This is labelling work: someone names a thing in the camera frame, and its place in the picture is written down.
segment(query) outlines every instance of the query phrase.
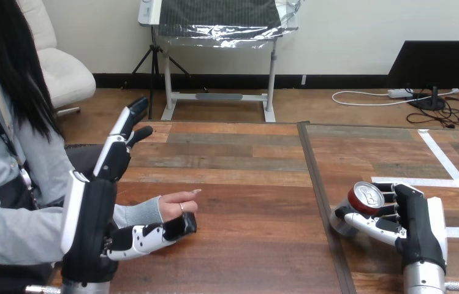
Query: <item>finger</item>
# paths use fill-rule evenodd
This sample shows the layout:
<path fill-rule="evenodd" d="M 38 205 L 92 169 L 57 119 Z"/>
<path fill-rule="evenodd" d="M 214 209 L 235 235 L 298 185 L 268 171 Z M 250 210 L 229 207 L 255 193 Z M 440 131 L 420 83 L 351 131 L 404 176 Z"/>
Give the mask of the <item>finger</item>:
<path fill-rule="evenodd" d="M 188 201 L 182 203 L 182 207 L 184 208 L 184 212 L 189 212 L 189 213 L 196 213 L 197 210 L 199 210 L 199 206 L 197 205 L 197 202 L 195 201 Z"/>
<path fill-rule="evenodd" d="M 201 190 L 194 190 L 192 192 L 173 193 L 173 194 L 164 195 L 162 196 L 162 198 L 163 198 L 163 201 L 167 203 L 188 202 L 188 201 L 193 200 L 200 191 Z"/>

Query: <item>can lid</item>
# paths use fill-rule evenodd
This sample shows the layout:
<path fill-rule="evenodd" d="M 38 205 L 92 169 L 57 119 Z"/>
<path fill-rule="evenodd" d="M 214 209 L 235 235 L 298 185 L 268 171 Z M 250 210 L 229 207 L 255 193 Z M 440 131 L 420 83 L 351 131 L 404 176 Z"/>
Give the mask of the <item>can lid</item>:
<path fill-rule="evenodd" d="M 370 208 L 380 208 L 384 205 L 382 192 L 370 183 L 359 182 L 355 184 L 354 194 L 362 204 Z"/>

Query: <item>red can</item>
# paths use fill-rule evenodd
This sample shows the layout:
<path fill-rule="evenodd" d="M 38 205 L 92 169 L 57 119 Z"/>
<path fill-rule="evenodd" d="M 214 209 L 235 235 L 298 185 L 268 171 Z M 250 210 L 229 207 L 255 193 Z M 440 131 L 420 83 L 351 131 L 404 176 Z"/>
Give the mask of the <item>red can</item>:
<path fill-rule="evenodd" d="M 367 182 L 358 182 L 336 208 L 343 206 L 373 216 L 384 206 L 384 196 L 376 186 Z M 357 233 L 356 228 L 336 216 L 335 210 L 330 213 L 330 225 L 343 236 L 354 236 Z"/>

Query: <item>woman's hand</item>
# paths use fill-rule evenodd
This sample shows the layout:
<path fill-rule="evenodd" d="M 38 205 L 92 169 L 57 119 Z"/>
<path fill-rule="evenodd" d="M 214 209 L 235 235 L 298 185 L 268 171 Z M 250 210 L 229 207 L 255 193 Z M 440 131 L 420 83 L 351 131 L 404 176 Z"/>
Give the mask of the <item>woman's hand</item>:
<path fill-rule="evenodd" d="M 159 198 L 159 211 L 163 222 L 169 222 L 182 215 L 184 211 L 195 213 L 198 210 L 195 197 L 200 193 L 200 189 L 192 192 L 179 192 L 168 195 L 163 195 Z"/>

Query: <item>wooden floor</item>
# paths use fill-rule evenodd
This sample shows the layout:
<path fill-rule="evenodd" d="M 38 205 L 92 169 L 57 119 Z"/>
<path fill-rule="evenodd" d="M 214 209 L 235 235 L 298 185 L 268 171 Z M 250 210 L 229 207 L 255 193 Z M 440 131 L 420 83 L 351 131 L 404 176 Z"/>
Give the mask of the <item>wooden floor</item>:
<path fill-rule="evenodd" d="M 277 89 L 273 106 L 276 120 L 284 123 L 311 121 L 321 124 L 346 124 L 397 127 L 441 127 L 438 122 L 414 126 L 406 116 L 417 109 L 400 104 L 388 107 L 354 107 L 340 105 L 331 96 L 339 90 L 328 89 Z M 386 93 L 386 89 L 368 89 L 366 92 Z M 261 94 L 261 90 L 219 90 L 218 92 L 244 92 Z M 147 90 L 98 89 L 94 97 L 70 106 L 80 106 L 79 115 L 60 119 L 69 143 L 103 143 L 124 106 Z M 386 97 L 342 94 L 339 100 L 355 103 L 393 102 Z M 165 107 L 165 95 L 158 91 L 154 99 L 153 119 L 160 119 Z M 452 107 L 459 107 L 455 102 Z M 180 101 L 173 116 L 177 121 L 255 122 L 264 121 L 264 109 L 257 102 L 187 102 Z"/>

